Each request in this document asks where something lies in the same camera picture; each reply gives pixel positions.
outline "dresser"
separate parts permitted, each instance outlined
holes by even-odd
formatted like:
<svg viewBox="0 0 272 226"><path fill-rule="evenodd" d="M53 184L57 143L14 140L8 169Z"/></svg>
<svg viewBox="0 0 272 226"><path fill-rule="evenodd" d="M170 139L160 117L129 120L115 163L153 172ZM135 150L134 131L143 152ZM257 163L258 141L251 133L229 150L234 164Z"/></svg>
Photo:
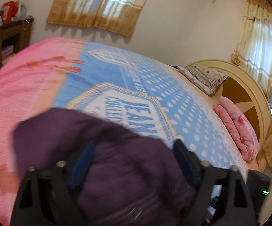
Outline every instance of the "dresser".
<svg viewBox="0 0 272 226"><path fill-rule="evenodd" d="M13 45L14 53L18 53L29 46L33 21L34 19L25 19L0 26L0 68L3 47Z"/></svg>

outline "dark purple garment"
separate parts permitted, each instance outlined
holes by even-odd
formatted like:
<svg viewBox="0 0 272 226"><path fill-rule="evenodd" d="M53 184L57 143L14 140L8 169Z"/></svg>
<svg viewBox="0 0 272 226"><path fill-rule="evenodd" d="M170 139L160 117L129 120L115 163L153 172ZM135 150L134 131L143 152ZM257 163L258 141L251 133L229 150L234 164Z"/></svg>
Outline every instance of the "dark purple garment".
<svg viewBox="0 0 272 226"><path fill-rule="evenodd" d="M54 108L18 125L13 144L20 179L30 165L68 159L83 140L97 144L77 197L90 225L177 225L195 191L172 151L159 139L81 112Z"/></svg>

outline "wooden headboard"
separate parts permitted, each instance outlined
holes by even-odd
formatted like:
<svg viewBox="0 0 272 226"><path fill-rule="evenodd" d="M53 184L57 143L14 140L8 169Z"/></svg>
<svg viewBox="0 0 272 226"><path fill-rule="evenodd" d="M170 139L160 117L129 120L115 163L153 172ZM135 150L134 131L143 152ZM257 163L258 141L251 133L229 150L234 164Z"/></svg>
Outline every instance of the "wooden headboard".
<svg viewBox="0 0 272 226"><path fill-rule="evenodd" d="M261 87L241 67L221 60L204 60L195 64L226 73L228 78L217 90L216 97L227 97L245 114L263 147L271 121L271 111Z"/></svg>

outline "bed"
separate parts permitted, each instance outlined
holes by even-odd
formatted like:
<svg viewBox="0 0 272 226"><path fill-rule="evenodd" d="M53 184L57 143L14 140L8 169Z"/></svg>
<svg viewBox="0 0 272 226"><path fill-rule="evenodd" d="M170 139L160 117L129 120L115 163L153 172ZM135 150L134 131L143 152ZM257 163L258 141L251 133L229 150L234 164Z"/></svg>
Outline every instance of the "bed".
<svg viewBox="0 0 272 226"><path fill-rule="evenodd" d="M225 81L216 97L230 97L247 109L262 143L269 107L253 79L227 62L198 63L227 72L234 80L230 85ZM230 96L235 82L240 92ZM9 224L19 184L11 132L19 121L50 107L117 122L140 135L160 138L170 148L179 138L201 160L215 167L235 164L246 179L248 165L212 110L212 101L176 69L123 49L66 38L26 48L0 70L0 222Z"/></svg>

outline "metal bolt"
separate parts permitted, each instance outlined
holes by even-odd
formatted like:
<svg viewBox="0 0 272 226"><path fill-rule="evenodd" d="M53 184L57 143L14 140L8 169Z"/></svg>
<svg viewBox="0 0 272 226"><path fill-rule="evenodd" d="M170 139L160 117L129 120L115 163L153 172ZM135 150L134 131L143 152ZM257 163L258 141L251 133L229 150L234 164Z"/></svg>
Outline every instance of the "metal bolt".
<svg viewBox="0 0 272 226"><path fill-rule="evenodd" d="M34 172L36 170L36 166L30 166L28 171L29 172Z"/></svg>
<svg viewBox="0 0 272 226"><path fill-rule="evenodd" d="M202 165L203 167L210 167L210 163L209 163L208 161L202 161L202 162L201 162L201 165Z"/></svg>
<svg viewBox="0 0 272 226"><path fill-rule="evenodd" d="M238 166L233 165L233 166L231 166L230 169L233 170L234 172L237 172L238 171Z"/></svg>
<svg viewBox="0 0 272 226"><path fill-rule="evenodd" d="M56 163L56 165L57 165L58 167L64 167L65 165L67 165L67 162L66 162L66 161L58 161L58 162Z"/></svg>

